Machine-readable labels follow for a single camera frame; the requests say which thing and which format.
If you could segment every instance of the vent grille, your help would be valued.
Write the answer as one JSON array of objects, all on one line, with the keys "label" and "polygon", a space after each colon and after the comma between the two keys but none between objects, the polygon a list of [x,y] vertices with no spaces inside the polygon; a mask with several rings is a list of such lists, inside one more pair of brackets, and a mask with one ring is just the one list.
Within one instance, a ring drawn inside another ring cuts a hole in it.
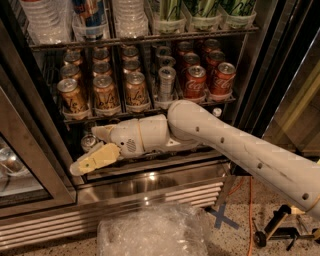
[{"label": "vent grille", "polygon": [[129,152],[136,152],[137,147],[136,147],[136,143],[134,142],[134,140],[129,139],[127,141],[126,145],[127,145]]}]

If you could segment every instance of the screw hole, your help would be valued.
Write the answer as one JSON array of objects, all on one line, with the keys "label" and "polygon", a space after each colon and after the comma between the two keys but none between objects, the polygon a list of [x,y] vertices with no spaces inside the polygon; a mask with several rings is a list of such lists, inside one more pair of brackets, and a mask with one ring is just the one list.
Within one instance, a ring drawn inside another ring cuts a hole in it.
[{"label": "screw hole", "polygon": [[304,194],[302,195],[302,199],[303,199],[303,200],[308,200],[308,198],[309,198],[309,194],[308,194],[308,193],[304,193]]}]

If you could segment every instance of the can lid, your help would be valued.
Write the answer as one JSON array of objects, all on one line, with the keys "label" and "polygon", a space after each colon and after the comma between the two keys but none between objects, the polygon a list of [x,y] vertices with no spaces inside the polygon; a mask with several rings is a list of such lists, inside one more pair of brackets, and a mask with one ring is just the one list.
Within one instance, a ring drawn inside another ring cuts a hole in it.
[{"label": "can lid", "polygon": [[219,49],[221,44],[218,40],[216,39],[207,39],[206,41],[204,41],[204,47],[205,48],[210,48],[210,49]]},{"label": "can lid", "polygon": [[191,65],[196,65],[200,63],[200,57],[198,54],[193,53],[193,52],[189,52],[186,53],[185,55],[183,55],[183,60]]},{"label": "can lid", "polygon": [[138,60],[125,60],[122,64],[124,69],[136,70],[140,67],[140,61]]},{"label": "can lid", "polygon": [[66,78],[66,79],[62,79],[58,85],[57,85],[57,89],[60,92],[72,92],[74,89],[76,89],[78,86],[78,83],[76,80],[72,79],[72,78]]},{"label": "can lid", "polygon": [[166,66],[174,67],[174,65],[176,65],[176,60],[172,56],[161,56],[159,58],[160,68],[166,67]]},{"label": "can lid", "polygon": [[79,72],[80,68],[73,64],[64,65],[60,69],[60,74],[62,77],[71,77]]},{"label": "can lid", "polygon": [[92,71],[95,73],[105,73],[111,69],[108,62],[96,62],[92,66]]},{"label": "can lid", "polygon": [[75,62],[81,58],[81,54],[79,51],[70,51],[66,52],[64,55],[64,61],[66,62]]},{"label": "can lid", "polygon": [[94,49],[92,57],[97,60],[104,60],[110,56],[108,49]]},{"label": "can lid", "polygon": [[111,76],[102,75],[102,76],[97,76],[93,79],[93,85],[98,88],[106,88],[110,84],[112,84]]},{"label": "can lid", "polygon": [[193,51],[193,48],[192,48],[192,44],[188,41],[182,41],[180,43],[178,43],[178,49],[180,51]]},{"label": "can lid", "polygon": [[130,84],[141,84],[144,80],[144,74],[142,74],[141,72],[132,72],[127,75],[127,81]]},{"label": "can lid", "polygon": [[156,56],[161,57],[161,56],[171,56],[172,51],[171,48],[168,46],[159,46],[156,51]]},{"label": "can lid", "polygon": [[226,75],[234,74],[236,72],[236,68],[231,64],[227,62],[222,62],[218,66],[218,70]]},{"label": "can lid", "polygon": [[123,48],[122,53],[124,56],[134,57],[139,54],[139,50],[135,46],[130,46],[130,47]]},{"label": "can lid", "polygon": [[201,66],[191,66],[188,68],[188,73],[193,77],[204,77],[206,70]]},{"label": "can lid", "polygon": [[222,51],[214,50],[209,53],[208,58],[211,60],[224,61],[226,56]]},{"label": "can lid", "polygon": [[162,79],[174,80],[176,77],[176,71],[172,67],[162,67],[159,69],[158,74]]}]

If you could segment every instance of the beer can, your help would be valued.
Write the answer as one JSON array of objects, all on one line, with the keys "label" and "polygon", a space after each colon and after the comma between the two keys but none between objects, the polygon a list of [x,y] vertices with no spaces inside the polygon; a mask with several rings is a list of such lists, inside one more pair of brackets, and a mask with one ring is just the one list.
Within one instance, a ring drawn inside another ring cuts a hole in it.
[{"label": "beer can", "polygon": [[83,135],[88,135],[92,133],[92,128],[97,126],[95,121],[88,121],[83,123]]},{"label": "beer can", "polygon": [[[98,0],[72,0],[73,9],[79,16],[81,24],[87,28],[97,27],[101,25],[101,12],[99,12]],[[103,33],[97,29],[88,29],[86,31],[86,39],[101,39]]]},{"label": "beer can", "polygon": [[176,78],[176,71],[172,67],[162,67],[159,69],[160,85],[158,88],[158,95],[160,101],[171,101],[174,82]]},{"label": "beer can", "polygon": [[161,56],[159,58],[159,68],[162,67],[174,67],[176,65],[176,60],[172,56]]},{"label": "beer can", "polygon": [[87,134],[81,139],[81,147],[85,153],[88,153],[98,143],[98,138],[93,134]]}]

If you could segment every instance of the gold can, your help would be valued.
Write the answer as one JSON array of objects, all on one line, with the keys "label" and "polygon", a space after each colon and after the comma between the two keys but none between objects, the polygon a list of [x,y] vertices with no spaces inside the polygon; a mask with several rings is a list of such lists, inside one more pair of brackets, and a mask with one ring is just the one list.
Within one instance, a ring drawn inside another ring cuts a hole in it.
[{"label": "gold can", "polygon": [[148,91],[145,76],[133,72],[126,77],[126,103],[130,106],[141,106],[148,103]]},{"label": "gold can", "polygon": [[132,72],[141,72],[141,64],[138,60],[127,60],[122,64],[122,72],[130,74]]},{"label": "gold can", "polygon": [[135,46],[127,46],[122,48],[121,59],[123,61],[139,60],[139,50]]},{"label": "gold can", "polygon": [[83,64],[83,57],[80,50],[68,50],[63,56],[64,65],[74,64],[81,66]]},{"label": "gold can", "polygon": [[63,99],[66,109],[75,114],[88,110],[88,104],[83,96],[80,86],[73,78],[61,80],[57,89]]},{"label": "gold can", "polygon": [[94,48],[92,53],[92,62],[109,62],[110,61],[110,52],[107,48]]},{"label": "gold can", "polygon": [[111,76],[113,74],[113,70],[111,68],[110,63],[108,62],[96,62],[92,66],[92,75],[93,77],[107,75]]},{"label": "gold can", "polygon": [[95,106],[98,109],[113,109],[120,105],[117,88],[110,76],[101,75],[93,79]]}]

